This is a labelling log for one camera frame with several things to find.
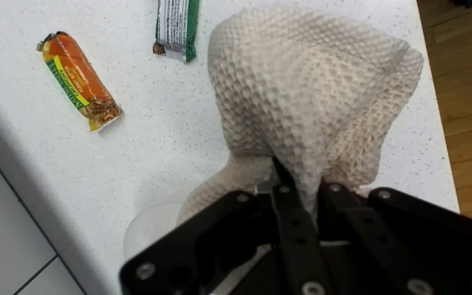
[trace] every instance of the white countertop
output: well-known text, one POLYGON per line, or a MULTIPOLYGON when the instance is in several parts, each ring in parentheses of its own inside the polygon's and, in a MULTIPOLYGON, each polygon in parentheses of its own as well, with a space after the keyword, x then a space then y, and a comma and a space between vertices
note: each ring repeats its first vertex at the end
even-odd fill
MULTIPOLYGON (((366 22, 427 56, 415 0, 284 2, 366 22)), ((199 58, 186 66, 151 53, 156 0, 0 0, 0 138, 22 163, 15 177, 14 167, 7 172, 12 182, 22 174, 33 181, 15 185, 89 294, 119 294, 124 236, 137 213, 184 200, 229 158, 207 46, 222 20, 258 2, 201 4, 199 58), (102 133, 88 130, 37 53, 37 45, 58 30, 79 41, 125 110, 102 133), (42 194, 27 194, 27 185, 42 194)), ((387 136, 376 185, 458 212, 428 64, 387 136)))

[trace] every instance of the candy bar wrapper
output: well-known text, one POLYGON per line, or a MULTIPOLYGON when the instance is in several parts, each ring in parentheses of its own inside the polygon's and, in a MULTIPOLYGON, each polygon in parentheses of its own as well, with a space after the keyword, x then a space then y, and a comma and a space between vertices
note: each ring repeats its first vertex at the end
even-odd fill
POLYGON ((122 110, 68 33, 50 35, 38 51, 74 107, 89 118, 91 131, 99 131, 120 117, 122 110))
POLYGON ((191 63, 197 58, 194 41, 199 27, 199 0, 158 0, 155 54, 179 56, 191 63))

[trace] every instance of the green wrapper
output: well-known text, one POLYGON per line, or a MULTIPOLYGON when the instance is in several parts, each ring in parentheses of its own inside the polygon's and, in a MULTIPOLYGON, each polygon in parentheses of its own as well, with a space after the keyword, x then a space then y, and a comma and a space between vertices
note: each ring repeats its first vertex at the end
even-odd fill
POLYGON ((197 58, 194 46, 201 0, 158 0, 155 54, 179 56, 186 63, 197 58))

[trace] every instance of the knit fabric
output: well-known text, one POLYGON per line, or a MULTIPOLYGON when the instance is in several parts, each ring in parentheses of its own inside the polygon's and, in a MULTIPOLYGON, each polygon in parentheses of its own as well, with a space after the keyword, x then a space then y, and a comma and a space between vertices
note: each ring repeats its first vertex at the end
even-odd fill
POLYGON ((407 41, 314 10, 265 7, 224 22, 210 38, 209 72, 232 158, 179 220, 232 190, 253 192, 271 177, 274 156, 312 213, 322 179, 371 184, 422 66, 407 41))

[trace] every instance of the orange wrapper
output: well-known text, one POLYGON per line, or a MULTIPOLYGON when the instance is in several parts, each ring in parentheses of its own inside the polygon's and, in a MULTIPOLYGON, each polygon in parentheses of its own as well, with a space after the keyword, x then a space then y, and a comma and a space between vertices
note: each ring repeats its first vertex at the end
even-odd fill
POLYGON ((122 110, 92 69, 79 45, 63 31, 50 35, 40 46, 47 66, 70 95, 74 107, 89 118, 91 131, 115 122, 122 110))

